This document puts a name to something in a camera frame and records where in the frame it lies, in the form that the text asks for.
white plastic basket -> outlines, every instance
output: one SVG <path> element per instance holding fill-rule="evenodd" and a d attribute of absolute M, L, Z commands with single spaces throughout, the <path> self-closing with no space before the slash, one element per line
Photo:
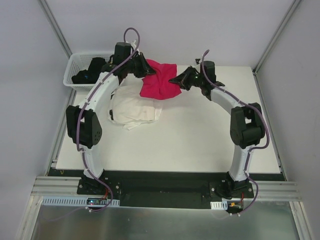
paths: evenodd
<path fill-rule="evenodd" d="M 92 58 L 104 58 L 108 62 L 110 56 L 113 54 L 111 51 L 96 51 L 85 53 L 74 53 L 71 55 L 66 70 L 63 76 L 63 84 L 67 87 L 71 87 L 76 91 L 90 91 L 94 84 L 74 84 L 72 77 L 77 75 L 81 70 L 88 69 Z"/>

red garment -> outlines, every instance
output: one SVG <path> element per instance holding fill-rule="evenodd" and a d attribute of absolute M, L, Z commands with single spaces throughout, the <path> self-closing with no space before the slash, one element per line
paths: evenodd
<path fill-rule="evenodd" d="M 160 64 L 156 61 L 147 59 L 148 64 L 155 70 L 155 75 L 148 75 L 142 79 L 143 86 L 140 91 L 140 96 L 150 99 L 170 99 L 178 96 L 181 93 L 180 87 L 177 84 L 169 82 L 177 76 L 176 64 Z"/>

wall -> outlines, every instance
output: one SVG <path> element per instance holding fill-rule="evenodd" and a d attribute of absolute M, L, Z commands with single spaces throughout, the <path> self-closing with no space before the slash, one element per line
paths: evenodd
<path fill-rule="evenodd" d="M 305 0 L 258 82 L 289 180 L 297 181 L 315 239 L 320 239 L 320 1 Z"/>
<path fill-rule="evenodd" d="M 47 0 L 71 50 L 113 51 L 128 27 L 162 63 L 255 67 L 293 0 Z"/>
<path fill-rule="evenodd" d="M 36 0 L 0 1 L 0 239 L 12 240 L 44 173 L 68 59 Z"/>

cable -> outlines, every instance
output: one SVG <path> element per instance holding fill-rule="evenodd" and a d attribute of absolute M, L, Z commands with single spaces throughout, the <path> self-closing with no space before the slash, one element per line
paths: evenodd
<path fill-rule="evenodd" d="M 205 56 L 209 53 L 209 51 L 210 51 L 210 50 L 208 49 L 208 50 L 206 50 L 206 51 L 204 52 L 204 54 L 203 54 L 203 56 L 202 56 L 202 60 L 201 60 L 201 68 L 202 68 L 202 72 L 203 72 L 203 75 L 204 75 L 205 79 L 206 79 L 214 88 L 219 89 L 220 91 L 228 94 L 230 97 L 232 97 L 232 98 L 233 98 L 234 100 L 236 100 L 238 103 L 240 103 L 240 104 L 242 104 L 242 105 L 244 105 L 244 106 L 246 106 L 246 107 L 254 110 L 254 111 L 258 114 L 259 118 L 261 119 L 262 124 L 263 124 L 263 127 L 264 127 L 264 130 L 265 130 L 265 135 L 266 135 L 266 143 L 265 143 L 265 145 L 264 145 L 264 146 L 254 146 L 254 147 L 250 148 L 249 151 L 248 151 L 248 155 L 247 155 L 247 157 L 246 157 L 246 160 L 245 160 L 244 174 L 245 174 L 245 176 L 249 179 L 249 181 L 251 181 L 252 183 L 255 184 L 255 186 L 256 186 L 256 192 L 255 192 L 255 196 L 254 196 L 252 202 L 249 204 L 249 206 L 247 206 L 244 210 L 242 210 L 242 213 L 243 213 L 243 212 L 247 211 L 250 207 L 252 207 L 252 205 L 253 205 L 253 204 L 255 203 L 255 201 L 257 200 L 258 193 L 259 193 L 259 186 L 258 186 L 257 182 L 254 181 L 251 177 L 249 177 L 249 174 L 248 174 L 248 165 L 249 165 L 249 160 L 250 160 L 250 153 L 251 153 L 253 150 L 255 150 L 255 149 L 266 149 L 266 148 L 269 146 L 269 144 L 270 144 L 270 134 L 269 134 L 269 131 L 268 131 L 267 124 L 266 124 L 266 122 L 265 122 L 265 120 L 264 120 L 264 117 L 262 116 L 261 112 L 260 112 L 256 107 L 251 106 L 251 105 L 249 105 L 249 104 L 241 101 L 241 100 L 240 100 L 238 97 L 236 97 L 234 94 L 232 94 L 231 92 L 229 92 L 229 91 L 227 91 L 227 90 L 219 87 L 218 85 L 214 84 L 214 83 L 208 78 L 208 76 L 207 76 L 207 74 L 206 74 L 206 71 L 205 71 L 204 60 L 205 60 Z"/>
<path fill-rule="evenodd" d="M 104 183 L 103 181 L 101 181 L 99 178 L 97 178 L 95 175 L 93 175 L 93 173 L 91 172 L 91 170 L 88 168 L 88 165 L 87 165 L 87 162 L 86 162 L 86 156 L 85 156 L 85 150 L 83 148 L 80 148 L 80 123 L 81 123 L 81 119 L 82 119 L 82 116 L 84 114 L 84 111 L 86 109 L 86 107 L 89 105 L 91 99 L 93 98 L 93 96 L 95 95 L 95 93 L 98 91 L 98 89 L 101 87 L 101 85 L 105 82 L 105 80 L 107 78 L 109 78 L 116 70 L 118 70 L 119 68 L 121 68 L 126 62 L 128 62 L 134 55 L 135 53 L 137 52 L 138 50 L 138 47 L 140 45 L 140 34 L 139 32 L 133 28 L 133 27 L 129 27 L 125 30 L 124 32 L 124 35 L 123 35 L 123 38 L 126 39 L 126 34 L 129 30 L 133 30 L 135 31 L 137 37 L 138 37 L 138 40 L 137 40 L 137 44 L 136 44 L 136 47 L 135 49 L 133 50 L 133 52 L 130 54 L 130 56 L 128 56 L 122 63 L 120 63 L 119 65 L 117 65 L 114 69 L 112 69 L 102 80 L 101 82 L 99 83 L 96 83 L 96 85 L 94 86 L 94 89 L 93 91 L 91 92 L 91 94 L 89 95 L 89 97 L 87 98 L 87 102 L 83 105 L 82 109 L 80 110 L 80 113 L 79 113 L 79 117 L 78 117 L 78 120 L 77 120 L 77 125 L 76 125 L 76 149 L 78 150 L 78 152 L 82 152 L 82 161 L 83 161 L 83 165 L 85 167 L 85 169 L 87 169 L 87 172 L 90 174 L 90 176 L 95 179 L 97 182 L 99 182 L 100 184 L 102 184 L 103 186 L 105 186 L 109 193 L 110 193 L 110 201 L 105 205 L 103 206 L 102 208 L 100 209 L 92 209 L 93 212 L 100 212 L 102 210 L 104 210 L 107 206 L 109 206 L 113 199 L 114 199 L 114 194 L 111 190 L 111 188 L 106 184 Z"/>

white cloth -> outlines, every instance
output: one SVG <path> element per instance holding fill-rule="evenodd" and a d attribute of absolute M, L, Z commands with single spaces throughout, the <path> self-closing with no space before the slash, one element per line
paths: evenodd
<path fill-rule="evenodd" d="M 120 85 L 112 94 L 108 118 L 113 123 L 123 124 L 131 130 L 140 124 L 159 120 L 163 104 L 161 101 L 140 96 L 141 85 Z"/>

